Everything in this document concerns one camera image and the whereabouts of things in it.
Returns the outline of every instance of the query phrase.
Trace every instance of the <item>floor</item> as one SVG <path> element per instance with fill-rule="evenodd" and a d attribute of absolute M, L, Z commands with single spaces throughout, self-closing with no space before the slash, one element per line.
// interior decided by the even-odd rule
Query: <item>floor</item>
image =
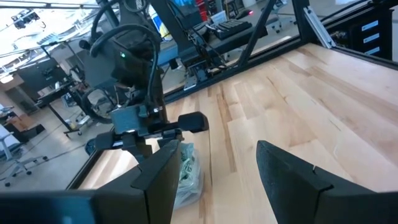
<path fill-rule="evenodd" d="M 198 151 L 204 191 L 172 223 L 277 223 L 259 178 L 258 140 L 373 191 L 398 190 L 397 82 L 396 70 L 308 44 L 167 105 L 171 121 L 201 111 L 210 125 L 183 134 Z M 105 152 L 81 188 L 136 164 L 126 152 Z"/>
<path fill-rule="evenodd" d="M 311 0 L 310 2 L 318 15 L 327 15 L 343 7 L 336 6 L 334 0 Z M 259 2 L 256 6 L 253 6 L 252 10 L 254 11 L 254 15 L 248 17 L 248 20 L 256 22 L 263 5 L 264 2 Z M 280 12 L 284 14 L 293 13 L 291 3 Z M 268 45 L 286 36 L 294 36 L 296 33 L 297 27 L 288 24 L 281 33 L 276 34 L 275 32 L 270 32 L 268 36 L 259 39 L 256 48 L 258 49 L 259 47 Z M 232 52 L 230 60 L 237 58 L 239 54 L 240 53 Z M 184 74 L 185 72 L 183 70 L 169 70 L 164 78 L 164 89 L 170 90 L 183 83 Z M 218 87 L 210 89 L 210 91 L 213 91 L 213 89 L 214 91 L 218 91 Z M 80 112 L 78 108 L 65 108 L 60 101 L 54 102 L 53 105 L 65 119 L 74 117 Z M 87 129 L 83 129 L 82 136 L 72 134 L 71 138 L 68 139 L 63 134 L 63 131 L 65 131 L 66 128 L 62 126 L 61 122 L 49 111 L 49 109 L 44 109 L 41 112 L 34 114 L 33 118 L 37 123 L 44 125 L 46 131 L 32 139 L 30 143 L 26 145 L 22 158 L 45 155 L 50 158 L 50 161 L 39 164 L 38 166 L 33 166 L 33 174 L 30 176 L 25 175 L 25 173 L 18 175 L 16 178 L 12 179 L 11 187 L 4 187 L 2 184 L 4 182 L 0 182 L 0 191 L 64 189 L 88 158 L 83 148 L 87 140 L 95 137 L 98 133 L 102 133 L 110 129 L 109 125 L 93 125 Z M 7 176 L 8 172 L 11 171 L 12 166 L 13 164 L 10 164 L 9 162 L 0 162 L 0 180 L 3 180 Z"/>

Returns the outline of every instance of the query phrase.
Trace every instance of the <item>wooden tabletop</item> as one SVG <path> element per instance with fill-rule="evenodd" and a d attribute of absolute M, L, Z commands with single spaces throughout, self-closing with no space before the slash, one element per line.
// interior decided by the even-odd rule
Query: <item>wooden tabletop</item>
<path fill-rule="evenodd" d="M 398 190 L 397 85 L 395 70 L 308 44 L 167 105 L 171 121 L 201 111 L 210 123 L 184 133 L 205 187 L 172 223 L 276 223 L 256 164 L 260 139 L 371 190 Z M 134 165 L 126 152 L 105 152 L 81 188 Z"/>

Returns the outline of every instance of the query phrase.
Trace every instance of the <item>ceiling light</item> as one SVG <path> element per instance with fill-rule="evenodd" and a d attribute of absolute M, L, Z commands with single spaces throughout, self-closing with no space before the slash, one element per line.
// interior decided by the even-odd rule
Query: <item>ceiling light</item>
<path fill-rule="evenodd" d="M 14 79 L 14 77 L 12 77 L 12 75 L 8 75 L 6 77 L 0 78 L 0 82 L 1 83 L 7 83 L 7 82 L 11 82 Z"/>

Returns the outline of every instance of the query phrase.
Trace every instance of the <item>black keyboard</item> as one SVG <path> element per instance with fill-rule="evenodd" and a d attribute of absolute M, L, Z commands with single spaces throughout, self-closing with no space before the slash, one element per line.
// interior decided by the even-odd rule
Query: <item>black keyboard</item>
<path fill-rule="evenodd" d="M 214 35 L 216 35 L 220 40 L 223 40 L 227 37 L 231 37 L 238 32 L 244 31 L 252 27 L 252 24 L 247 21 L 237 21 L 235 19 L 219 23 L 215 26 L 215 30 L 213 30 Z"/>

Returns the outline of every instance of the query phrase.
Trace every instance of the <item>concrete floor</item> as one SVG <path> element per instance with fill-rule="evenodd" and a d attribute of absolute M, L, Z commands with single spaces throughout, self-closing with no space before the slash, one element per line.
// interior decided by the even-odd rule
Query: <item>concrete floor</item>
<path fill-rule="evenodd" d="M 280 13 L 292 14 L 293 9 L 290 4 L 280 10 Z M 318 15 L 328 15 L 338 9 L 344 7 L 337 6 L 335 0 L 310 0 L 312 7 Z M 258 2 L 255 6 L 251 7 L 254 14 L 247 17 L 247 20 L 255 24 L 261 14 L 261 8 L 264 6 L 264 2 Z M 398 27 L 394 24 L 394 37 L 395 40 L 397 35 Z M 297 26 L 293 24 L 287 24 L 281 33 L 276 34 L 274 31 L 270 31 L 269 35 L 259 39 L 256 44 L 256 48 L 270 44 L 278 39 L 285 36 L 294 36 L 298 34 Z M 397 41 L 394 41 L 394 58 L 398 57 L 398 46 Z M 240 52 L 231 52 L 230 60 L 238 57 Z M 184 71 L 174 70 L 168 71 L 164 78 L 164 89 L 170 90 L 175 86 L 179 86 L 184 82 Z M 56 101 L 53 106 L 65 119 L 74 118 L 79 112 L 79 108 L 64 108 L 61 101 Z M 21 172 L 17 177 L 12 179 L 11 186 L 5 187 L 4 181 L 0 182 L 0 191 L 31 191 L 31 190 L 63 190 L 74 178 L 77 172 L 80 170 L 82 165 L 88 159 L 88 155 L 84 151 L 84 145 L 87 140 L 94 138 L 97 134 L 108 131 L 110 125 L 92 125 L 91 127 L 84 127 L 82 129 L 82 136 L 77 134 L 71 134 L 71 138 L 68 139 L 63 134 L 66 131 L 61 122 L 46 108 L 39 113 L 32 116 L 36 120 L 36 123 L 42 124 L 46 131 L 32 139 L 25 147 L 22 156 L 22 160 L 28 157 L 34 156 L 48 156 L 50 160 L 43 162 L 39 165 L 31 164 L 32 175 L 26 175 L 25 172 Z M 8 173 L 12 170 L 13 164 L 10 162 L 0 162 L 0 180 L 3 180 Z"/>

